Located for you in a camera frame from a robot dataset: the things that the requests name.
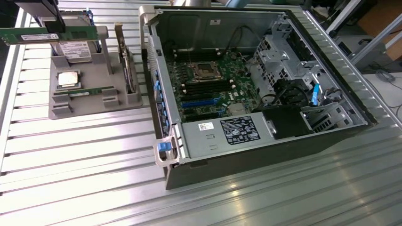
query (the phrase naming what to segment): motherboard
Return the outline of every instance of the motherboard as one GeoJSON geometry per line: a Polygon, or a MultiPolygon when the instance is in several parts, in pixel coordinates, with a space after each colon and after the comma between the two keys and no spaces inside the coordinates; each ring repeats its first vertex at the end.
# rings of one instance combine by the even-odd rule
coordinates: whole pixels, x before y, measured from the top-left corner
{"type": "Polygon", "coordinates": [[[169,62],[169,79],[182,122],[247,114],[260,104],[240,53],[214,61],[169,62]]]}

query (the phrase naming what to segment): hard drive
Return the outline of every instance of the hard drive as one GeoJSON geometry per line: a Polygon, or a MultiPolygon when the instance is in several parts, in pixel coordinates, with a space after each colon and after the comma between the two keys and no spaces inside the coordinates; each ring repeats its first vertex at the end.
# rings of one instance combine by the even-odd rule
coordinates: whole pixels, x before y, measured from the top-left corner
{"type": "MultiPolygon", "coordinates": [[[[92,12],[88,11],[61,11],[65,26],[93,26],[92,12]]],[[[65,56],[69,63],[90,62],[90,53],[100,52],[100,45],[94,41],[70,41],[52,44],[53,54],[65,56]]]]}

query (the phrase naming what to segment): aluminum table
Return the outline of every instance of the aluminum table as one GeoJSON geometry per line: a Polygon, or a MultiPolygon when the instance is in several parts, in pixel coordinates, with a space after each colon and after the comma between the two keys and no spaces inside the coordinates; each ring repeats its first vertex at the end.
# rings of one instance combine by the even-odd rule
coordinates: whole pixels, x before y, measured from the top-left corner
{"type": "MultiPolygon", "coordinates": [[[[344,79],[379,125],[320,154],[164,190],[138,50],[137,8],[144,4],[166,2],[58,1],[61,10],[92,10],[94,23],[109,29],[109,51],[116,51],[113,22],[122,22],[140,75],[140,108],[49,120],[49,45],[10,47],[0,86],[0,225],[400,224],[400,122],[319,34],[312,37],[344,64],[344,79]]],[[[285,8],[313,32],[308,13],[285,8]]],[[[35,26],[22,11],[15,26],[35,26]]]]}

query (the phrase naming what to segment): blue expansion slot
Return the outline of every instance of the blue expansion slot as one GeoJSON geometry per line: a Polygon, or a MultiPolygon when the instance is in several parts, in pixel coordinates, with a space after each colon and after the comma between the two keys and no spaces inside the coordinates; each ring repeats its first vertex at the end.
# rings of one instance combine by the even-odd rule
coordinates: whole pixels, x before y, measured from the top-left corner
{"type": "Polygon", "coordinates": [[[216,105],[218,98],[181,103],[181,108],[216,105]]]}

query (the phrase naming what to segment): white label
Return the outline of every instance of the white label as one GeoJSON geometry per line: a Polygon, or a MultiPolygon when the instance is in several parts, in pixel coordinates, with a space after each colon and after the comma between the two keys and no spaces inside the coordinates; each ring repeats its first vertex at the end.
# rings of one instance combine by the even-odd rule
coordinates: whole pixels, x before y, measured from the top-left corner
{"type": "Polygon", "coordinates": [[[220,24],[220,20],[210,20],[209,21],[209,25],[218,25],[220,24]]]}
{"type": "Polygon", "coordinates": [[[57,34],[25,34],[21,35],[23,41],[58,39],[57,34]]]}
{"type": "Polygon", "coordinates": [[[85,41],[60,42],[60,47],[66,59],[90,57],[85,41]]]}
{"type": "Polygon", "coordinates": [[[80,97],[80,96],[88,96],[88,95],[89,95],[89,92],[69,94],[70,97],[80,97]]]}
{"type": "Polygon", "coordinates": [[[213,124],[210,122],[198,124],[200,131],[208,130],[213,128],[213,124]]]}

